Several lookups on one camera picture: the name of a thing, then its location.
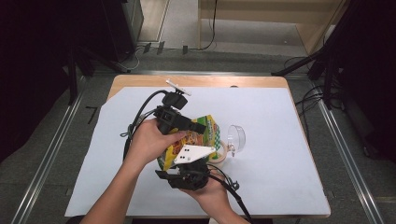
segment wrist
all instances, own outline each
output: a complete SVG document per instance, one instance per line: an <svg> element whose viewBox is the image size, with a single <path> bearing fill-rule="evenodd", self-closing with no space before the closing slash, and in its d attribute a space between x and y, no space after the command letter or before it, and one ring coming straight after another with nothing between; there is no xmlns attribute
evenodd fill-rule
<svg viewBox="0 0 396 224"><path fill-rule="evenodd" d="M141 154L130 150L123 161L122 166L128 167L128 169L142 171L146 164L147 162L144 160L144 158L141 158Z"/></svg>
<svg viewBox="0 0 396 224"><path fill-rule="evenodd" d="M213 218L219 224L239 224L239 223L247 223L242 217L235 213L233 210L229 210L223 214L215 214Z"/></svg>
<svg viewBox="0 0 396 224"><path fill-rule="evenodd" d="M146 164L140 160L127 160L125 159L122 163L119 173L123 176L134 179L139 176Z"/></svg>

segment black tape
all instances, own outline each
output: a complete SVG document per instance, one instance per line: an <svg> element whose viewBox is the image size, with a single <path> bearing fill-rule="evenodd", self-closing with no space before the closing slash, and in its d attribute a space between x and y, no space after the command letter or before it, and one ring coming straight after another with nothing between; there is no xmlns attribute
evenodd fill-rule
<svg viewBox="0 0 396 224"><path fill-rule="evenodd" d="M184 46L183 46L183 55L184 55L184 54L187 54L188 51L189 51L189 46L184 45Z"/></svg>
<svg viewBox="0 0 396 224"><path fill-rule="evenodd" d="M149 52L149 48L151 48L151 43L148 43L148 44L145 46L145 50L143 51L143 53Z"/></svg>
<svg viewBox="0 0 396 224"><path fill-rule="evenodd" d="M157 55L159 55L163 52L163 45L165 45L165 41L160 42L160 46L158 47L158 50L157 50Z"/></svg>

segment floor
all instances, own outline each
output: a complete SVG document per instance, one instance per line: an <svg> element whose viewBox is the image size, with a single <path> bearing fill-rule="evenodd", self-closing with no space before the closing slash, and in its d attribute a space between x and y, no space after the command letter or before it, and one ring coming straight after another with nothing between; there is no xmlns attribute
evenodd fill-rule
<svg viewBox="0 0 396 224"><path fill-rule="evenodd" d="M168 11L169 0L143 0L143 26L140 31L140 42L158 42L163 31L164 18Z"/></svg>
<svg viewBox="0 0 396 224"><path fill-rule="evenodd" d="M154 37L142 40L142 44L155 40L153 46L165 41L168 49L160 55L155 49L148 53L142 50L137 52L123 62L123 65L133 68L130 69L131 74L178 71L185 75L268 76L268 73L298 60L288 59L306 56L293 24L230 24L220 21L217 22L216 41L211 49L200 52L189 50L188 54L183 55L183 45L188 45L189 49L196 47L195 4L195 0L169 1L162 29L158 26L158 32L153 32ZM185 18L185 24L180 24L180 15ZM203 23L206 27L204 43L209 43L210 22ZM312 88L313 83L304 75L308 68L302 67L287 76L295 102ZM100 107L106 101L115 75L101 64L96 64L94 77L80 81L82 94L78 104L67 106L68 92L65 92L36 128L29 142L0 164L0 223L65 223L68 220L64 217L64 211L90 145ZM71 115L72 119L64 120L65 114ZM364 196L370 196L369 199L375 202L375 209L382 219L382 222L376 223L396 223L396 164L386 159L367 158L361 140L342 110L333 109L330 117L334 118L336 125L333 126L339 128L341 140L344 141L337 138L337 132L332 130L332 121L327 116L328 111L320 104L306 113L311 152L332 215L323 219L302 218L300 223L375 223L365 210ZM65 127L65 133L62 141L54 143L53 136L60 126ZM351 155L352 164L346 162L346 152ZM47 168L40 166L43 159L47 159ZM351 173L350 166L358 168L358 177L361 177L368 191L362 191L361 185L356 185L356 176ZM37 181L36 176L40 170L43 171L41 182ZM29 209L18 212L24 195L31 196L32 201L26 203ZM277 218L274 223L296 223L296 218Z"/></svg>

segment person's left hand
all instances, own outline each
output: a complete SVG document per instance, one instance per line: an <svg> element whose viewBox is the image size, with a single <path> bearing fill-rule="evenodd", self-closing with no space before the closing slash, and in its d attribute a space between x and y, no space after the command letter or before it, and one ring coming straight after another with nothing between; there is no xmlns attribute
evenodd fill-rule
<svg viewBox="0 0 396 224"><path fill-rule="evenodd" d="M157 159L173 143L186 135L186 132L177 132L163 135L158 129L156 119L143 120L134 133L125 161L134 161L145 166Z"/></svg>

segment black stand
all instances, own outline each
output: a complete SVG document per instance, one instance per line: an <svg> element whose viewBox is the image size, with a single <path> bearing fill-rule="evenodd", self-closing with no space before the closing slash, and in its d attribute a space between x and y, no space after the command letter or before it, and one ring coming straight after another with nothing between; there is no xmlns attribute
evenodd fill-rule
<svg viewBox="0 0 396 224"><path fill-rule="evenodd" d="M297 63L292 64L291 66L275 72L271 73L272 76L275 77L283 77L290 72L308 64L313 61L314 64L308 71L308 77L312 80L317 80L320 75L326 70L325 74L325 82L324 82L324 92L323 92L323 99L325 105L331 109L331 88L332 88L332 76L337 73L337 60L336 60L336 55L337 52L342 50L340 48L340 43L342 41L341 39L341 34L344 32L348 32L348 27L350 26L350 21L351 19L357 14L357 11L360 8L361 2L364 2L364 0L351 0L349 3L349 6L344 13L343 17L341 20L338 22L338 24L335 26L332 34L329 36L329 39L327 40L326 44L319 49L317 52L313 53L312 55L300 60Z"/></svg>
<svg viewBox="0 0 396 224"><path fill-rule="evenodd" d="M115 64L95 54L89 49L71 46L69 53L67 55L67 68L69 75L69 90L70 90L69 105L73 104L73 102L76 100L76 97L78 95L76 65L81 70L83 76L86 77L93 76L94 68L90 62L90 58L97 60L99 63L102 63L108 68L111 68L115 72L124 73Z"/></svg>

